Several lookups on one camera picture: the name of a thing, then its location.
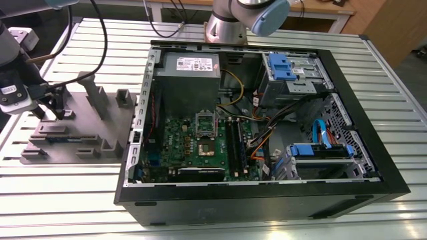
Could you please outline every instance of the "power supply label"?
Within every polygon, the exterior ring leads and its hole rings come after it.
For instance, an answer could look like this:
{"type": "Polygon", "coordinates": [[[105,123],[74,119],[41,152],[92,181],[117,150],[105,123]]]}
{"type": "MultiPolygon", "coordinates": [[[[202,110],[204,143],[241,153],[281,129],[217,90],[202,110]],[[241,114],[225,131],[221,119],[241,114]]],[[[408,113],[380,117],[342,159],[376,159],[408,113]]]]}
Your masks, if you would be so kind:
{"type": "Polygon", "coordinates": [[[176,60],[177,71],[213,71],[212,58],[180,57],[176,60]]]}

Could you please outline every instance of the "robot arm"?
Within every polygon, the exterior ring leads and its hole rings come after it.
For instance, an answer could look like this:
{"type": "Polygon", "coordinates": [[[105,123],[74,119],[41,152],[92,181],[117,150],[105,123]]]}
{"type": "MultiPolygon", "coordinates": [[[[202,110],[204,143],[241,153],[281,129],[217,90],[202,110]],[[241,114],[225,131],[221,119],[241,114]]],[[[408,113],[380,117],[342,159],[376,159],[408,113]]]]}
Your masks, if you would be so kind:
{"type": "Polygon", "coordinates": [[[210,43],[245,44],[246,28],[265,37],[281,26],[289,13],[286,0],[216,0],[205,27],[210,43]]]}
{"type": "MultiPolygon", "coordinates": [[[[30,0],[25,3],[24,1],[0,1],[0,19],[48,9],[60,9],[77,2],[78,0],[30,0]]],[[[44,111],[30,97],[29,87],[46,86],[46,82],[40,76],[36,65],[26,63],[28,59],[25,51],[21,50],[14,37],[0,21],[0,109],[6,114],[32,111],[41,118],[44,111]]],[[[40,101],[49,105],[52,97],[44,97],[40,101]]]]}
{"type": "Polygon", "coordinates": [[[48,9],[61,9],[78,0],[25,0],[25,1],[0,1],[0,19],[30,14],[48,9]]]}

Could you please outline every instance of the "slotted metal work surface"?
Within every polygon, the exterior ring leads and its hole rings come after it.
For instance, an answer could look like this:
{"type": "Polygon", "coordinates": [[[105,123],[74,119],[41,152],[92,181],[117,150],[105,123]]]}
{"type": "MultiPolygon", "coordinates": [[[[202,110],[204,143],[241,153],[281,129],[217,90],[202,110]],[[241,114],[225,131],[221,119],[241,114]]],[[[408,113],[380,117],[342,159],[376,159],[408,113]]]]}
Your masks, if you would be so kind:
{"type": "MultiPolygon", "coordinates": [[[[128,88],[137,93],[149,42],[158,38],[146,22],[105,22],[109,50],[94,80],[106,92],[128,88]]],[[[154,26],[162,33],[176,29],[172,23],[154,26]]],[[[201,25],[188,25],[170,40],[201,42],[202,30],[201,25]]],[[[102,53],[102,39],[98,21],[84,19],[73,28],[62,54],[42,67],[45,79],[57,83],[76,77],[78,71],[90,71],[102,53]]],[[[354,35],[298,31],[278,31],[269,37],[248,33],[248,41],[260,46],[330,50],[411,193],[390,202],[368,205],[336,219],[141,227],[124,208],[113,205],[118,164],[20,164],[20,153],[38,123],[33,116],[22,114],[12,117],[0,136],[0,238],[427,238],[425,113],[370,43],[354,35]]],[[[82,91],[76,84],[69,90],[82,91]]]]}

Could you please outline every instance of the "green motherboard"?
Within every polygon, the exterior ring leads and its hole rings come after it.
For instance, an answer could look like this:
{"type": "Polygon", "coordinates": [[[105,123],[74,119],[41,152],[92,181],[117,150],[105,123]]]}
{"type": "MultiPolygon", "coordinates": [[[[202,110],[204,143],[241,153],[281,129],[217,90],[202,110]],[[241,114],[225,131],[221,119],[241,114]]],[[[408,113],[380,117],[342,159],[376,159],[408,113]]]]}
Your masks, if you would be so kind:
{"type": "MultiPolygon", "coordinates": [[[[224,181],[257,181],[258,167],[248,165],[244,173],[229,168],[226,121],[229,119],[202,119],[169,117],[165,119],[160,167],[164,168],[220,168],[224,169],[224,181]],[[214,136],[200,136],[197,130],[213,130],[214,136]]],[[[240,136],[245,142],[252,139],[250,123],[240,120],[240,136]]],[[[156,183],[168,182],[164,171],[150,171],[156,183]]]]}

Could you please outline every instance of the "label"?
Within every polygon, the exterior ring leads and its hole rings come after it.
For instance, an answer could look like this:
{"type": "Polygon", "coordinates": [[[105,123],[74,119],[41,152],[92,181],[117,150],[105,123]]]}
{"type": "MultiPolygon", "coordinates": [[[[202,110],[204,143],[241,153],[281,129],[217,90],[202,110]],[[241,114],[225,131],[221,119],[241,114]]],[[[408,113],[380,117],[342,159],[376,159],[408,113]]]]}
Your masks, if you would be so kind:
{"type": "Polygon", "coordinates": [[[260,99],[253,97],[253,106],[257,107],[260,105],[260,99]]]}
{"type": "Polygon", "coordinates": [[[292,68],[294,74],[304,74],[304,70],[300,68],[292,68]]]}
{"type": "Polygon", "coordinates": [[[278,149],[274,149],[273,153],[272,153],[272,157],[278,157],[280,153],[281,153],[281,151],[278,149]]]}
{"type": "Polygon", "coordinates": [[[176,60],[177,71],[213,71],[212,58],[180,57],[176,60]]]}
{"type": "Polygon", "coordinates": [[[264,173],[265,173],[266,175],[269,174],[269,168],[266,167],[265,164],[261,166],[261,170],[264,171],[264,173]]]}
{"type": "Polygon", "coordinates": [[[17,88],[16,88],[16,85],[10,85],[10,86],[0,88],[0,90],[1,90],[1,93],[4,95],[6,95],[6,94],[14,93],[17,91],[17,88]]]}

